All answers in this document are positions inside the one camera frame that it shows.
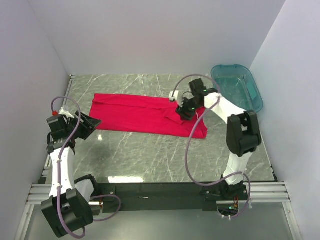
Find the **red t shirt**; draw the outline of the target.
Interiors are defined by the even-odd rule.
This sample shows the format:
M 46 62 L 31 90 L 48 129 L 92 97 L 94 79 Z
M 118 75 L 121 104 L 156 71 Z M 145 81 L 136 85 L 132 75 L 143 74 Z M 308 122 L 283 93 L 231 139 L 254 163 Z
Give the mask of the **red t shirt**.
M 182 120 L 177 106 L 164 97 L 96 93 L 89 116 L 101 121 L 98 130 L 189 137 L 205 108 L 197 109 L 192 120 Z

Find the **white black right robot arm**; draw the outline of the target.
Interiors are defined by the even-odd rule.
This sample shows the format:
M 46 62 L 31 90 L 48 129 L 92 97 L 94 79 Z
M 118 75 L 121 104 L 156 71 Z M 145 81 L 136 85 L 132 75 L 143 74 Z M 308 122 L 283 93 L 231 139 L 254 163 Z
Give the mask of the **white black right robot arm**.
M 213 112 L 220 117 L 227 125 L 229 158 L 220 180 L 200 183 L 193 177 L 190 179 L 199 186 L 212 189 L 215 197 L 230 200 L 246 190 L 244 178 L 247 164 L 262 143 L 258 116 L 255 111 L 246 111 L 223 97 L 216 81 L 212 81 L 212 88 L 206 88 L 202 75 L 196 75 L 195 78 L 189 83 L 192 98 L 184 97 L 175 88 L 170 92 L 169 100 L 177 103 L 176 113 L 182 120 L 192 120 L 200 108 L 205 109 L 204 114 Z

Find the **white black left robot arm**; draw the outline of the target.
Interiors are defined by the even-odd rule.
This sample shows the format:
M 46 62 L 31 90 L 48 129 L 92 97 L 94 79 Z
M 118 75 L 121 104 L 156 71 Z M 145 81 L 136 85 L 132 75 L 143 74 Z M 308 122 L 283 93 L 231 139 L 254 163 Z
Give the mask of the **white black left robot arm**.
M 41 203 L 41 211 L 54 234 L 61 238 L 93 223 L 89 204 L 100 195 L 96 179 L 91 175 L 74 178 L 76 139 L 86 140 L 101 121 L 76 112 L 73 117 L 53 113 L 47 119 L 47 153 L 52 161 L 52 184 L 49 198 Z

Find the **teal plastic bin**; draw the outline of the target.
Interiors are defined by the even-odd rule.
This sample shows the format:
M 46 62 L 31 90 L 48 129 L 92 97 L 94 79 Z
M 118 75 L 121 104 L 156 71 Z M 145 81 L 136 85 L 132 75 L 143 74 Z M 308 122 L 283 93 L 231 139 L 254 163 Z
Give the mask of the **teal plastic bin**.
M 262 110 L 264 103 L 248 68 L 239 64 L 216 65 L 210 73 L 228 101 L 247 111 Z

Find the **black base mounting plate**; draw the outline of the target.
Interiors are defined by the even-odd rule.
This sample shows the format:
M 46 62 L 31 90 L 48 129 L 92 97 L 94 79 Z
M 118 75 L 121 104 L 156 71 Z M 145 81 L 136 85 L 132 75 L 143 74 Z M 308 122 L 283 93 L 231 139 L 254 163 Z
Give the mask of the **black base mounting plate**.
M 250 188 L 242 181 L 235 186 L 221 182 L 199 186 L 193 182 L 99 183 L 90 198 L 102 205 L 103 213 L 121 211 L 203 210 L 228 212 L 227 204 L 250 199 Z

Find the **aluminium front rail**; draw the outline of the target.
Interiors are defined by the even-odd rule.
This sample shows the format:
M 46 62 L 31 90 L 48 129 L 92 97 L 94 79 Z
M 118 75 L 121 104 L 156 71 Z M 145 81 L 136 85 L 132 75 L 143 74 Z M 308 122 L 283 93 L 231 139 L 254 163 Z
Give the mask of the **aluminium front rail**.
M 33 184 L 26 204 L 40 205 L 49 198 L 50 184 Z M 250 201 L 252 203 L 288 203 L 291 201 L 284 182 L 252 182 Z

